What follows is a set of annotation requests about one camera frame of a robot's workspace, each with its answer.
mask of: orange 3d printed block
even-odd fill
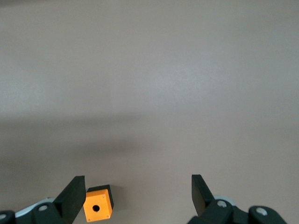
[[[87,222],[109,219],[114,203],[110,185],[89,188],[83,205]]]

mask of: screw head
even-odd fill
[[[262,216],[268,215],[267,211],[261,207],[256,208],[256,212]]]
[[[218,201],[217,205],[222,208],[226,208],[228,206],[224,201]]]
[[[38,208],[39,211],[45,211],[48,208],[47,205],[43,205],[41,207]]]
[[[4,219],[5,217],[6,217],[6,214],[1,214],[1,215],[0,215],[0,220],[1,220],[1,219]]]

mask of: orange block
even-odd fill
[[[113,206],[109,185],[88,189],[83,205],[87,222],[109,219]]]

